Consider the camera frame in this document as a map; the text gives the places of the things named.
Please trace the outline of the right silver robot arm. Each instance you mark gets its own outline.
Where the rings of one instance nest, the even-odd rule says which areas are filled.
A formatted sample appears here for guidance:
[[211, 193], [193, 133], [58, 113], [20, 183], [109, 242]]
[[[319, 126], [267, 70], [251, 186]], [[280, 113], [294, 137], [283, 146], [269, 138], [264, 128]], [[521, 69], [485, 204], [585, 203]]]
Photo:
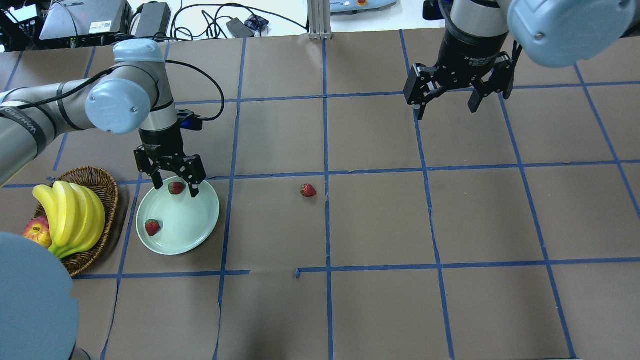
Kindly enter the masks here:
[[492, 94], [507, 100], [522, 53], [567, 68], [639, 34], [637, 0], [426, 0], [422, 14], [444, 20], [445, 32], [434, 66], [407, 74], [403, 96], [419, 119], [449, 91], [471, 89], [472, 113]]

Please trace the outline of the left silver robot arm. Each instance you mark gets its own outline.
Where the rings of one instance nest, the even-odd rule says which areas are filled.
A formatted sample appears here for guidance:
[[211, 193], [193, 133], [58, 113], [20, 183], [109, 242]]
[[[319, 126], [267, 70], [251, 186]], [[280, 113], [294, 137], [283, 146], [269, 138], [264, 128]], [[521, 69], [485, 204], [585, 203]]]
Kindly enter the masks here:
[[[64, 133], [97, 128], [137, 131], [138, 171], [163, 186], [160, 171], [199, 194], [206, 173], [199, 155], [184, 151], [181, 122], [166, 59], [151, 39], [128, 39], [113, 48], [114, 66], [89, 79], [1, 94], [1, 184]], [[70, 360], [77, 353], [79, 308], [71, 276], [48, 249], [21, 235], [1, 234], [1, 358]]]

